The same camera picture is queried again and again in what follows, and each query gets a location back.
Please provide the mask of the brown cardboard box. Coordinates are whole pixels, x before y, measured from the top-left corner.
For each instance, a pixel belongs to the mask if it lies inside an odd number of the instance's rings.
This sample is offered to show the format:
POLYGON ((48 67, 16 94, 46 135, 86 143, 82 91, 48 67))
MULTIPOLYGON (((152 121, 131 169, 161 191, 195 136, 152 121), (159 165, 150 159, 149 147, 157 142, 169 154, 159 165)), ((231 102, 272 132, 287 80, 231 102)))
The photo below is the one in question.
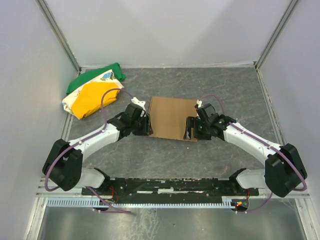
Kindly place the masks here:
POLYGON ((196 100, 153 96, 149 115, 153 138, 184 139, 187 117, 196 117, 196 100))

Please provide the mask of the right aluminium corner post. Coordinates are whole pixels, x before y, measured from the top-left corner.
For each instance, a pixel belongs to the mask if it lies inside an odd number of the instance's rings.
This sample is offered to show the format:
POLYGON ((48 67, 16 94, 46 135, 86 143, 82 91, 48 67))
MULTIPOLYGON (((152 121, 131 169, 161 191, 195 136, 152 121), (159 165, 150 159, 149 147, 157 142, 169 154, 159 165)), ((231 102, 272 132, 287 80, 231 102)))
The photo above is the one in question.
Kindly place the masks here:
POLYGON ((267 57, 271 53, 273 47, 275 46, 278 38, 280 37, 281 33, 285 29, 287 23, 289 22, 291 16, 293 15, 296 7, 300 3, 300 0, 290 0, 288 6, 285 8, 281 18, 279 19, 275 29, 273 30, 270 38, 268 39, 264 49, 262 50, 258 60, 254 63, 254 67, 258 72, 261 67, 264 65, 267 57))

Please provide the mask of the yellow cloth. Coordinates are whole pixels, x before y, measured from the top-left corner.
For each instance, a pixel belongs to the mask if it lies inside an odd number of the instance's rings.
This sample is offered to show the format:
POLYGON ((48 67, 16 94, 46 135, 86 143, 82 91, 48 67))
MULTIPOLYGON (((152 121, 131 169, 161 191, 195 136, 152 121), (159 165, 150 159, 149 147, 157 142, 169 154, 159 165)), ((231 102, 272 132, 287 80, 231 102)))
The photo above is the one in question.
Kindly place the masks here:
POLYGON ((105 92, 118 88, 113 82, 91 82, 85 84, 75 102, 71 112, 78 119, 86 118, 101 108, 101 100, 105 92))

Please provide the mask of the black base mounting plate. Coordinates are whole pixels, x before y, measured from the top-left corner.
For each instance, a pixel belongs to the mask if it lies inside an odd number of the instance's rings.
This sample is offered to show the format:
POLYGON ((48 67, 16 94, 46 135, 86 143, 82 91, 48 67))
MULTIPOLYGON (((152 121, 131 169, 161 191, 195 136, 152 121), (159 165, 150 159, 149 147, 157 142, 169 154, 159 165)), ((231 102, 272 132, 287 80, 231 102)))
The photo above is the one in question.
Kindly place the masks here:
POLYGON ((222 197, 258 196, 256 188, 242 188, 235 179, 111 178, 94 191, 115 197, 117 204, 218 204, 222 197))

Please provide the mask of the metal front shelf sheet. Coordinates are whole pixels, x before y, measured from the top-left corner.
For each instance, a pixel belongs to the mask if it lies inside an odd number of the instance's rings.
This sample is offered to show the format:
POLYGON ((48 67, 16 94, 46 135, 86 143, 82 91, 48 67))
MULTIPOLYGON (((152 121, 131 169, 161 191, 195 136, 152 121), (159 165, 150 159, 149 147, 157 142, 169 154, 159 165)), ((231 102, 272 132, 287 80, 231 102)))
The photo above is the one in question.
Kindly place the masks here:
POLYGON ((131 214, 48 207, 41 240, 304 240, 291 203, 274 201, 254 213, 227 209, 134 209, 131 214))

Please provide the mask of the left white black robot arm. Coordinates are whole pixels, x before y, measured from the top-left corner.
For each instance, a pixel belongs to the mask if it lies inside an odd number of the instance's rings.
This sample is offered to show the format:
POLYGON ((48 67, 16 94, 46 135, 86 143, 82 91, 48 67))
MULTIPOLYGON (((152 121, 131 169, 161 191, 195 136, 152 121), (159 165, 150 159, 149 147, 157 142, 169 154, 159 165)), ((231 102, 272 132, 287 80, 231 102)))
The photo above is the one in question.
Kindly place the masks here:
POLYGON ((149 136, 151 133, 150 115, 142 106, 130 103, 124 112, 107 120, 106 124, 89 134, 70 141, 58 139, 42 168, 46 190, 51 192, 56 189, 49 188, 48 180, 63 191, 77 186, 100 188, 110 177, 98 168, 83 167, 83 161, 101 148, 130 134, 149 136))

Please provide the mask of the aluminium front rail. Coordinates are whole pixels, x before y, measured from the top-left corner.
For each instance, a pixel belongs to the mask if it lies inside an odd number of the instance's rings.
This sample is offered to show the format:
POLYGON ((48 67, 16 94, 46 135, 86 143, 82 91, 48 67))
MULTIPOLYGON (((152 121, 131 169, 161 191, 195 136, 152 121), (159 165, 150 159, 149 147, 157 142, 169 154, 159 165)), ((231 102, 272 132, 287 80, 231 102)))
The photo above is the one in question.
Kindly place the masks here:
POLYGON ((300 191, 290 182, 276 182, 268 179, 269 186, 257 185, 242 187, 237 177, 220 178, 110 178, 94 191, 100 196, 111 196, 112 189, 119 196, 151 195, 151 194, 193 194, 214 197, 259 196, 266 192, 285 198, 291 192, 300 191))

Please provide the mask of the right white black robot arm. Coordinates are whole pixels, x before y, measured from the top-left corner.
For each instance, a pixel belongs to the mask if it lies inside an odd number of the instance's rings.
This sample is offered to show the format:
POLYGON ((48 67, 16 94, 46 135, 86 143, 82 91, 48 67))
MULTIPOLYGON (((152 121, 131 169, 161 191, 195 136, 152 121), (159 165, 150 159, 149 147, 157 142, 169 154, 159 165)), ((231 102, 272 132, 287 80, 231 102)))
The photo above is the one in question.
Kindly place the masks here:
POLYGON ((242 169, 235 174, 235 182, 243 189, 269 189, 284 198, 290 192, 307 189, 307 172, 297 148, 287 143, 264 139, 249 131, 235 119, 218 114, 210 104, 197 100, 197 115, 186 119, 184 139, 220 140, 244 150, 263 165, 262 169, 242 169))

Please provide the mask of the left aluminium corner post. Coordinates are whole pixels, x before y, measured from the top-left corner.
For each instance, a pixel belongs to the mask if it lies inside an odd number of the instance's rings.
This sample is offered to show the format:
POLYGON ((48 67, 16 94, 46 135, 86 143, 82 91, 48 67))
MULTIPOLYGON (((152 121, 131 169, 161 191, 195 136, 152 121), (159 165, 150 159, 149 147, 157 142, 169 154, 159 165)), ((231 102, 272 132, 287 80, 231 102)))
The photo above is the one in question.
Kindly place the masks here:
POLYGON ((58 40, 58 42, 60 43, 63 51, 65 52, 67 58, 69 59, 72 67, 74 68, 74 70, 79 74, 81 72, 81 67, 72 51, 72 49, 70 48, 70 45, 65 37, 65 35, 63 34, 63 31, 61 30, 61 28, 59 27, 48 3, 46 0, 35 0, 35 2, 37 3, 40 11, 42 12, 42 14, 44 15, 46 21, 48 22, 51 30, 53 31, 56 39, 58 40))

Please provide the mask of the green cloth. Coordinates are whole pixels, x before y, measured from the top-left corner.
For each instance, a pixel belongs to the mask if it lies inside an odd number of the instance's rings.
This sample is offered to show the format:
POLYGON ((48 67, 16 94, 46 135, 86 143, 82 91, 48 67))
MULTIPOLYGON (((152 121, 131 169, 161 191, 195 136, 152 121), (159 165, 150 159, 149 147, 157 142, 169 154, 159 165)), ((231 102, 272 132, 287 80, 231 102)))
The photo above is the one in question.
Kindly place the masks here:
POLYGON ((107 71, 111 70, 113 72, 113 76, 120 82, 124 81, 126 79, 126 75, 122 72, 122 69, 120 67, 120 64, 115 62, 113 64, 110 64, 108 66, 97 68, 85 73, 80 74, 78 77, 76 77, 67 87, 66 95, 69 95, 77 88, 81 87, 85 83, 89 82, 90 80, 93 80, 94 78, 100 76, 101 74, 106 73, 107 71))

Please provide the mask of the aluminium corner post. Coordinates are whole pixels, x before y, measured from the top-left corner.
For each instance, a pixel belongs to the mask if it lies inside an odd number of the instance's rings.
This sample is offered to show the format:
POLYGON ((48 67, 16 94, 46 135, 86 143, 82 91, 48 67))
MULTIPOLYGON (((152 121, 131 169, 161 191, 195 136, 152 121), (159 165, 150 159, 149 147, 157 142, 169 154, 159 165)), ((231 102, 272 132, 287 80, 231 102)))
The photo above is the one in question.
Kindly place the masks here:
POLYGON ((273 30, 270 38, 268 39, 264 49, 262 50, 258 60, 254 63, 254 67, 258 72, 261 67, 264 65, 267 57, 271 53, 273 47, 275 46, 278 38, 280 37, 281 33, 285 29, 287 23, 289 22, 291 16, 293 15, 296 7, 300 3, 300 0, 290 0, 288 6, 285 8, 281 18, 279 19, 275 29, 273 30))
POLYGON ((81 72, 81 67, 72 51, 72 49, 70 48, 70 45, 65 37, 65 35, 63 34, 63 31, 61 30, 61 28, 59 27, 48 3, 46 0, 35 0, 35 2, 37 3, 40 11, 42 12, 42 14, 44 15, 46 21, 48 22, 51 30, 53 31, 56 39, 58 40, 58 42, 60 43, 63 51, 65 52, 67 58, 69 59, 72 67, 74 68, 74 70, 79 74, 81 72))

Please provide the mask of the white patterned cloth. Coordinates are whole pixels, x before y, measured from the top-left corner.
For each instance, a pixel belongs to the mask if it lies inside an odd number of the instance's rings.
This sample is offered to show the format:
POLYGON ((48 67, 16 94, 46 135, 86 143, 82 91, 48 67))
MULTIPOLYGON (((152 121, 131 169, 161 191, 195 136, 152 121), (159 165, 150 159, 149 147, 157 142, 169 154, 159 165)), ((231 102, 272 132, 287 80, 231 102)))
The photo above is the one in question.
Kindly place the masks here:
MULTIPOLYGON (((116 79, 116 77, 113 75, 113 72, 111 70, 108 70, 107 72, 99 75, 98 77, 88 81, 85 84, 89 84, 89 83, 93 83, 93 82, 103 82, 103 83, 115 83, 117 84, 118 88, 113 88, 110 89, 108 91, 106 91, 101 99, 101 107, 105 107, 111 103, 113 103, 114 101, 117 100, 117 95, 120 92, 120 89, 122 89, 124 86, 121 84, 121 82, 119 80, 116 79)), ((67 95, 63 100, 62 100, 62 106, 63 109, 72 114, 74 116, 74 114, 72 113, 72 105, 75 102, 76 98, 78 97, 80 91, 83 89, 84 85, 78 87, 76 90, 74 90, 72 93, 70 93, 69 95, 67 95)))

